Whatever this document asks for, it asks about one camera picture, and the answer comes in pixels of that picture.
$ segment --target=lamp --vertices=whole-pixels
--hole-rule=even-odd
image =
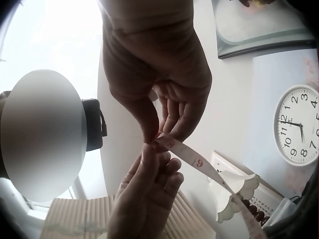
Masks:
[[[260,177],[256,174],[240,176],[226,170],[219,174],[241,200],[250,200],[259,186]],[[240,211],[231,193],[214,180],[209,183],[209,189],[216,205],[216,221],[222,223],[230,220],[235,213]]]

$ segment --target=dark object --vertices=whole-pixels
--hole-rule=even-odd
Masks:
[[[251,214],[255,215],[255,213],[257,212],[257,207],[254,205],[251,205],[250,207],[248,207],[248,210],[250,211]]]
[[[305,236],[305,232],[310,235],[318,233],[318,162],[298,200],[294,214],[264,228],[268,239],[299,239]]]
[[[258,211],[254,214],[254,218],[256,219],[257,222],[260,222],[265,216],[265,213],[262,211]]]
[[[250,202],[248,200],[243,200],[242,203],[246,206],[249,207]]]
[[[263,226],[269,219],[270,217],[264,217],[261,222],[260,222],[260,225]]]
[[[102,137],[107,136],[107,131],[99,101],[97,99],[83,99],[82,104],[86,117],[86,151],[88,152],[103,146]]]

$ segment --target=hand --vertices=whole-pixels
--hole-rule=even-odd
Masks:
[[[145,145],[117,192],[107,239],[157,238],[183,182],[180,167],[168,152]]]
[[[193,0],[100,0],[104,69],[113,97],[140,123],[144,142],[164,132],[184,141],[196,128],[211,71],[193,27]],[[149,99],[162,104],[159,122]]]

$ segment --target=clock face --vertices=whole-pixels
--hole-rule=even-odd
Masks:
[[[318,158],[318,92],[295,86],[281,98],[274,119],[277,148],[290,164],[304,166]]]

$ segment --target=finger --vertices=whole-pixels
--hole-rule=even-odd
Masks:
[[[186,105],[186,103],[180,103],[179,104],[179,115],[180,115],[180,117],[182,117],[184,115],[185,105]]]
[[[142,199],[154,183],[158,169],[159,158],[154,148],[150,144],[145,144],[138,169],[125,190],[127,197]]]
[[[152,101],[144,97],[136,101],[124,101],[122,104],[139,122],[144,143],[151,143],[159,131],[159,120]]]
[[[184,176],[181,173],[175,173],[174,175],[169,177],[164,188],[165,194],[167,194],[174,200],[183,181]]]
[[[165,167],[163,172],[158,174],[158,177],[155,180],[155,182],[161,184],[162,187],[164,188],[166,186],[168,178],[172,176],[173,174],[177,173],[177,171],[181,168],[181,166],[182,166],[182,163],[179,159],[172,158],[168,162],[168,165]]]
[[[163,128],[168,116],[168,109],[167,109],[167,98],[163,97],[163,96],[159,96],[159,101],[162,105],[162,120],[159,124],[159,131],[163,132]]]
[[[171,132],[172,128],[177,123],[180,115],[179,115],[179,103],[173,100],[167,100],[167,111],[168,115],[165,121],[165,125],[163,127],[164,133]]]
[[[241,2],[241,4],[243,4],[245,7],[249,7],[249,1],[248,0],[239,0]]]
[[[175,124],[169,134],[175,139],[183,142],[195,130],[204,113],[205,106],[206,102],[199,104],[186,104],[183,116]]]

